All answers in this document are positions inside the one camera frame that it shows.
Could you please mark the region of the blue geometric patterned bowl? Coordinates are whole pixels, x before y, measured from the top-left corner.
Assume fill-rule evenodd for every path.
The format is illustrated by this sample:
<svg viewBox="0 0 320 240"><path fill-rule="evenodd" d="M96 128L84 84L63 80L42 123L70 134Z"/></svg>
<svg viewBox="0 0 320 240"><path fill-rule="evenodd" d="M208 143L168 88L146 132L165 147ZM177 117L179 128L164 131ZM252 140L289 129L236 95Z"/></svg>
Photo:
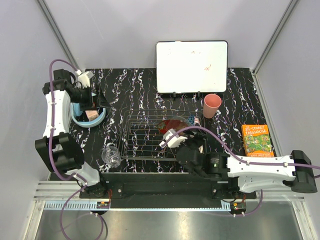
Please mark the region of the blue geometric patterned bowl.
<svg viewBox="0 0 320 240"><path fill-rule="evenodd" d="M201 126L200 119L198 117L194 116L194 115L190 115L187 118L187 121L188 121L188 125L189 126L198 126L198 127Z"/></svg>

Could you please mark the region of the red floral plate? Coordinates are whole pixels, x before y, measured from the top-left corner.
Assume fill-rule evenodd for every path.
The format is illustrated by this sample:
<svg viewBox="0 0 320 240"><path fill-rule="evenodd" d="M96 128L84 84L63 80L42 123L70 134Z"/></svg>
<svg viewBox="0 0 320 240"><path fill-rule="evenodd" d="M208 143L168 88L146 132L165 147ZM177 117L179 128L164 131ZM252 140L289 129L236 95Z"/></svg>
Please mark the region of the red floral plate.
<svg viewBox="0 0 320 240"><path fill-rule="evenodd" d="M170 129L173 129L174 131L179 131L180 129L186 128L189 125L179 119L166 119L166 120L162 120L158 125L157 125L157 129L161 134L165 134L167 131L169 131Z"/></svg>

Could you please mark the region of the brown checkered patterned bowl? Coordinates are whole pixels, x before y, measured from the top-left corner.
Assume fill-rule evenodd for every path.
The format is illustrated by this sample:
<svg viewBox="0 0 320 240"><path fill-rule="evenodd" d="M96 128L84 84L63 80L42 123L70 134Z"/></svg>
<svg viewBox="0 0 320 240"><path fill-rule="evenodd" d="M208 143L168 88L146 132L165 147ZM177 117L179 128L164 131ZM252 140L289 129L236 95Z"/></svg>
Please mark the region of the brown checkered patterned bowl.
<svg viewBox="0 0 320 240"><path fill-rule="evenodd" d="M198 148L198 150L199 150L199 152L200 152L201 154L203 154L203 153L204 153L204 145L202 144L202 145Z"/></svg>

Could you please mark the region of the clear glass bowl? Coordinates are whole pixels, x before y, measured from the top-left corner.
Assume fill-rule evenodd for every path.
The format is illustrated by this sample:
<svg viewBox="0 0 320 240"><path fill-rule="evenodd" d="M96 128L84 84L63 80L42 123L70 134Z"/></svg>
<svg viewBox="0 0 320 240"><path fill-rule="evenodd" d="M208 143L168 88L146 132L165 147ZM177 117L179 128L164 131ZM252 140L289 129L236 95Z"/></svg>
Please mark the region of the clear glass bowl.
<svg viewBox="0 0 320 240"><path fill-rule="evenodd" d="M167 119L163 120L163 128L159 129L162 134L165 134L168 130L173 129L176 132L180 129L191 127L192 124L184 117L181 116L174 116L168 117Z"/></svg>

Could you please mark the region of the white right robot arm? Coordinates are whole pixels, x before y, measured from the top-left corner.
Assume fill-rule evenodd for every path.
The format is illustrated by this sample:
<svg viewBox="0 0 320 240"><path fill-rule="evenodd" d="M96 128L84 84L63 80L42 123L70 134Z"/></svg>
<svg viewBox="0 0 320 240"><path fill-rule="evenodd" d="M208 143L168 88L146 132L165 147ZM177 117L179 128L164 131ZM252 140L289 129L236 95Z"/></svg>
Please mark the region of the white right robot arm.
<svg viewBox="0 0 320 240"><path fill-rule="evenodd" d="M187 138L179 136L188 130L202 130L215 138L227 151L216 152L217 158L226 158L226 169L229 178L236 178L227 185L228 195L239 198L244 193L256 190L268 190L273 188L290 188L291 191L302 194L312 194L318 191L316 176L313 169L319 169L312 165L310 159L303 151L294 150L290 155L279 157L249 157L234 154L224 142L210 130L200 126L188 126L181 130L168 130L163 141L159 144L162 148L178 148Z"/></svg>

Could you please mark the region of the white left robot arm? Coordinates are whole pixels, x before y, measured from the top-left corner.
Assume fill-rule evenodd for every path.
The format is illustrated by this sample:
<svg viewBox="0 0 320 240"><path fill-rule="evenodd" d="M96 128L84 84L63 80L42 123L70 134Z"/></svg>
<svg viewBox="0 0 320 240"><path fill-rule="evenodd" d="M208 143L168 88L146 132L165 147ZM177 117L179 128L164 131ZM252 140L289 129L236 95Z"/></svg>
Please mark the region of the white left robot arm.
<svg viewBox="0 0 320 240"><path fill-rule="evenodd" d="M99 84L92 90L93 76L91 71L52 72L53 79L42 88L47 102L46 127L43 137L35 141L35 149L51 173L74 178L87 195L103 198L108 193L106 180L85 161L81 146L70 134L71 121L82 114L88 120L77 125L83 128L96 127L107 116L110 105Z"/></svg>

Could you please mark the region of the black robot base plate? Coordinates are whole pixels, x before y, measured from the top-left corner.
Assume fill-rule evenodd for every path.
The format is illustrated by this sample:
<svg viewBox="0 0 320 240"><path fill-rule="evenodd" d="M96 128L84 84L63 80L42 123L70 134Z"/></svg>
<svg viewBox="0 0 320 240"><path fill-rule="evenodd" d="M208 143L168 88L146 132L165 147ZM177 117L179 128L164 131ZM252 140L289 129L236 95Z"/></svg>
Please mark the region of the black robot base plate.
<svg viewBox="0 0 320 240"><path fill-rule="evenodd" d="M113 209L213 209L232 200L256 199L242 193L237 179L213 181L188 173L104 173Z"/></svg>

